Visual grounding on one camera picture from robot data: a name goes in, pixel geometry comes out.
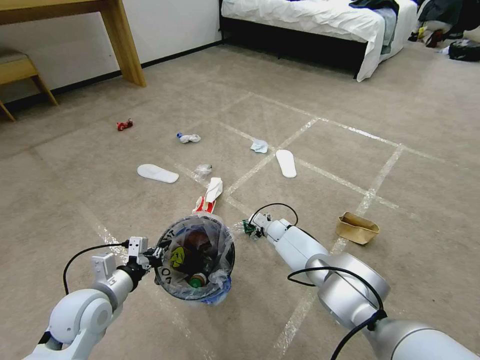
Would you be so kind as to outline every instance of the paper box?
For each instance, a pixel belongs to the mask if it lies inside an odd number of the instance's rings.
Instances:
[[[354,243],[365,245],[380,231],[379,226],[366,218],[346,212],[338,218],[336,234]]]

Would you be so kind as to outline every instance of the black bag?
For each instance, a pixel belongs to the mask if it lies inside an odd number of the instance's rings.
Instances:
[[[454,41],[448,48],[450,59],[462,61],[480,61],[480,42],[463,39]]]

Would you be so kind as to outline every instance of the yellow sticker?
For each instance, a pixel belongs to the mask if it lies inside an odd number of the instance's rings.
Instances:
[[[185,250],[183,247],[179,246],[171,252],[170,263],[173,268],[178,268],[184,263],[185,260]]]

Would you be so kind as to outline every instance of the white arm segment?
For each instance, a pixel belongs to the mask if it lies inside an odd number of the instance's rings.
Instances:
[[[268,241],[293,271],[305,269],[307,261],[313,255],[329,253],[318,241],[285,219],[268,221],[259,213],[252,220],[252,224],[263,228]]]
[[[450,336],[434,329],[416,331],[405,337],[393,352],[392,360],[479,360],[473,352]]]
[[[120,315],[127,296],[149,269],[146,237],[128,241],[129,260],[117,268],[113,253],[91,257],[95,273],[92,288],[66,295],[53,308],[48,328],[26,360],[86,360]]]
[[[293,271],[324,266],[347,269],[371,284],[382,301],[386,299],[390,291],[387,282],[352,255],[346,252],[329,255],[313,237],[285,219],[272,221],[270,216],[257,214],[251,223]],[[377,311],[378,304],[370,290],[348,274],[317,270],[306,273],[306,277],[318,287],[322,305],[348,329]],[[377,321],[374,330],[364,329],[363,334],[379,360],[480,360],[448,335],[415,321],[387,317]]]

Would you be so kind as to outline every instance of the wooden desk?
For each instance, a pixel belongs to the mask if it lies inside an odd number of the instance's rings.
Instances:
[[[0,0],[0,25],[101,13],[123,77],[147,86],[122,0]]]

